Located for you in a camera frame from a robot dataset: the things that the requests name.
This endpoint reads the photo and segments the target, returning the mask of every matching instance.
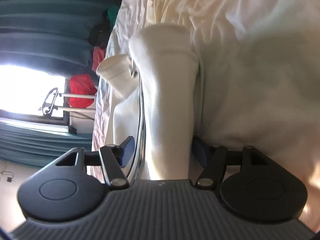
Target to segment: dark blue curtain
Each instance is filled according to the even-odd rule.
[[[73,147],[91,151],[92,135],[34,130],[0,122],[0,159],[44,167]]]
[[[0,0],[0,65],[70,78],[89,73],[91,28],[119,0]]]

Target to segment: pink cloth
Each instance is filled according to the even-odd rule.
[[[102,49],[99,46],[95,46],[93,49],[93,64],[92,64],[92,70],[96,71],[97,67],[101,63],[102,60],[104,60],[104,57],[106,56],[106,49]]]

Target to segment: bed sheet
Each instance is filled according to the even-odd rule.
[[[253,145],[301,179],[300,219],[319,231],[320,0],[123,0],[106,57],[163,22],[190,30],[201,61],[198,135],[231,150]],[[100,80],[94,150],[112,141],[109,90]]]

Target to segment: ribbed black surface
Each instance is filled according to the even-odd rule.
[[[250,223],[226,211],[210,191],[188,181],[138,180],[113,191],[91,214],[68,223],[27,220],[13,233],[23,240],[307,240],[314,234],[297,220]]]

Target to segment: bright window light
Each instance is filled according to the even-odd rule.
[[[38,109],[48,92],[57,87],[59,93],[65,89],[65,78],[51,76],[45,72],[0,65],[0,109],[17,114],[42,115]],[[63,97],[57,97],[55,105],[63,106]],[[62,110],[54,110],[52,116],[63,117]]]

